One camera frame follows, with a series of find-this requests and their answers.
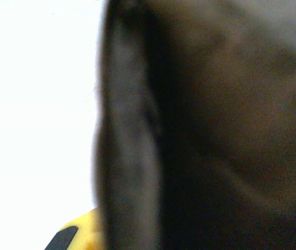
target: white wall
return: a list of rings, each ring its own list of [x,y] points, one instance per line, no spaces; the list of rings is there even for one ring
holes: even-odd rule
[[[43,250],[96,206],[103,1],[0,1],[0,249]]]

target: yellow object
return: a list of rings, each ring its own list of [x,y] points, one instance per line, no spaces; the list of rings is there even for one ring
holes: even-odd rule
[[[45,250],[103,250],[97,208],[65,224]]]

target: yellow plastic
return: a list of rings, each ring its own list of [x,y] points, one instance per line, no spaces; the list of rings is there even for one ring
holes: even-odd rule
[[[103,250],[99,218],[99,211],[95,208],[64,225],[61,230],[70,226],[79,228],[67,250]]]

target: white background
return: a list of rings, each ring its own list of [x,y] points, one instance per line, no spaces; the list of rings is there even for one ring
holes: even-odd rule
[[[0,0],[0,249],[43,250],[96,206],[103,4]]]

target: dark bag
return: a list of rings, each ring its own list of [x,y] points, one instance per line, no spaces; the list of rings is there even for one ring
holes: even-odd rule
[[[109,1],[109,249],[296,249],[296,1]]]

